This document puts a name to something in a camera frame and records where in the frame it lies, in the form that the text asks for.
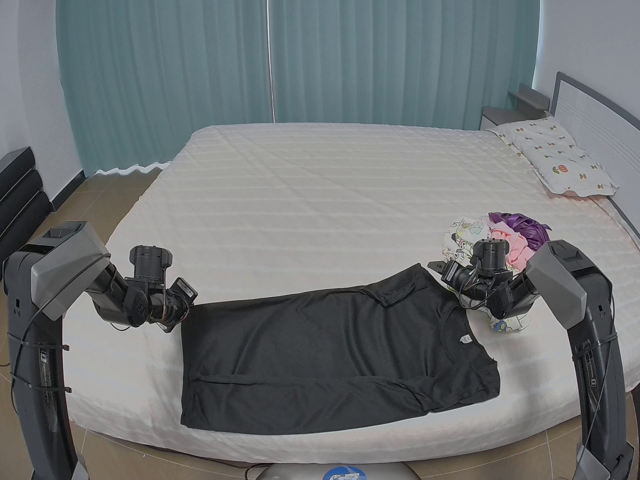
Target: white bed sheet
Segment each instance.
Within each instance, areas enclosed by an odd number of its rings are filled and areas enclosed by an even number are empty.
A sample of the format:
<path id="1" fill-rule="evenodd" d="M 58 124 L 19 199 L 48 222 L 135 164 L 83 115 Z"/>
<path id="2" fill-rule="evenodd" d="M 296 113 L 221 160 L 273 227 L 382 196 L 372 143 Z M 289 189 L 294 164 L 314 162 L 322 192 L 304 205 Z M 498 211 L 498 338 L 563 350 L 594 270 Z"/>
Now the white bed sheet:
<path id="1" fill-rule="evenodd" d="M 459 215 L 524 212 L 580 247 L 610 277 L 627 390 L 640 380 L 640 253 L 594 201 L 549 194 L 490 132 L 359 124 L 208 127 L 192 136 L 109 240 L 173 253 L 198 302 L 367 284 L 442 256 Z M 82 295 L 65 318 L 73 421 L 190 454 L 242 461 L 420 460 L 497 447 L 579 414 L 566 332 L 542 300 L 521 333 L 470 314 L 498 361 L 500 396 L 380 426 L 309 435 L 237 435 L 180 425 L 180 331 L 116 332 Z"/>

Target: pillowcase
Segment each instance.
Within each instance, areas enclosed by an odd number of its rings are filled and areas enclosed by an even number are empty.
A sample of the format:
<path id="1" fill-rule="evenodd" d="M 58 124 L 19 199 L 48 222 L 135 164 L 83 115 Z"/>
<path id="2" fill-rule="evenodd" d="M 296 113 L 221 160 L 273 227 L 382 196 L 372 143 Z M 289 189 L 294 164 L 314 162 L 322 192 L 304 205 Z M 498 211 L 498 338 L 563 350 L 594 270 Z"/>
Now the pillowcase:
<path id="1" fill-rule="evenodd" d="M 553 116 L 505 123 L 489 131 L 526 159 L 554 194 L 610 196 L 618 188 L 601 165 L 578 148 L 573 137 Z"/>

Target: blue sticker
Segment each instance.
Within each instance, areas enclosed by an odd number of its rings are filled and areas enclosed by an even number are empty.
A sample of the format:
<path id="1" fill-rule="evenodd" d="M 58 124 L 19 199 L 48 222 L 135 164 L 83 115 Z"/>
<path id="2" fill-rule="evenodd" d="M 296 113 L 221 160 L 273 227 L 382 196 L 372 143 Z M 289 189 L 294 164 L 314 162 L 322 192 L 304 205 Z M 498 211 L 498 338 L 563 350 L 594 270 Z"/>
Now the blue sticker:
<path id="1" fill-rule="evenodd" d="M 367 480 L 362 469 L 353 466 L 338 466 L 327 471 L 322 480 Z"/>

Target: purple satin fabric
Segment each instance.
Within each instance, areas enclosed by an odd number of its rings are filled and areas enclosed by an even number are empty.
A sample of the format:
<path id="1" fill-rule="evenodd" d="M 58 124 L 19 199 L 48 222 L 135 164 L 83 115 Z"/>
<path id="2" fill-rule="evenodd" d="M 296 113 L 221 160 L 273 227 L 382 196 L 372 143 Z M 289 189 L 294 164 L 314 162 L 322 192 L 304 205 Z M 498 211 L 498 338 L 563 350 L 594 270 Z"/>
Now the purple satin fabric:
<path id="1" fill-rule="evenodd" d="M 537 220 L 527 217 L 522 213 L 489 213 L 491 222 L 504 222 L 514 231 L 520 233 L 529 243 L 529 248 L 537 251 L 544 242 L 549 241 L 547 230 L 551 228 L 546 224 L 540 224 Z"/>

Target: gray headboard frame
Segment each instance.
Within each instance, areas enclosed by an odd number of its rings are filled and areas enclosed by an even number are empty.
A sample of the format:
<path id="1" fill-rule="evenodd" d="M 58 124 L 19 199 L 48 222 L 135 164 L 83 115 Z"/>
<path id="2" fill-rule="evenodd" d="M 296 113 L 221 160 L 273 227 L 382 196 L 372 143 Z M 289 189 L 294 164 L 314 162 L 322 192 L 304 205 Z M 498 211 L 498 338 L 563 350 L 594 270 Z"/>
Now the gray headboard frame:
<path id="1" fill-rule="evenodd" d="M 625 110 L 624 108 L 620 107 L 620 105 L 618 105 L 617 103 L 613 102 L 612 100 L 610 100 L 609 98 L 607 98 L 603 94 L 600 94 L 599 92 L 597 92 L 594 89 L 588 87 L 587 85 L 583 84 L 582 82 L 579 82 L 575 78 L 572 78 L 571 76 L 566 75 L 565 73 L 562 73 L 560 71 L 558 71 L 558 73 L 556 75 L 556 87 L 554 89 L 554 96 L 553 96 L 553 100 L 551 102 L 551 114 L 553 114 L 554 116 L 556 115 L 558 94 L 560 92 L 560 84 L 562 82 L 565 82 L 565 83 L 575 87 L 579 91 L 585 93 L 587 96 L 590 96 L 591 98 L 593 98 L 594 100 L 598 101 L 599 103 L 602 103 L 605 107 L 609 108 L 610 110 L 612 110 L 613 112 L 618 114 L 620 117 L 622 117 L 622 119 L 624 119 L 629 124 L 631 124 L 631 126 L 635 127 L 638 131 L 640 131 L 640 119 L 638 119 L 637 117 L 635 117 L 632 114 L 630 114 L 627 110 Z M 633 231 L 636 233 L 636 235 L 638 237 L 640 237 L 640 231 L 638 231 L 638 229 L 633 224 L 633 222 L 631 222 L 631 220 L 625 215 L 625 213 L 620 209 L 620 207 L 616 204 L 616 202 L 613 201 L 612 197 L 609 197 L 609 200 L 611 201 L 613 206 L 616 208 L 618 213 L 620 213 L 620 216 L 627 222 L 627 224 L 629 224 L 630 228 L 633 229 Z"/>

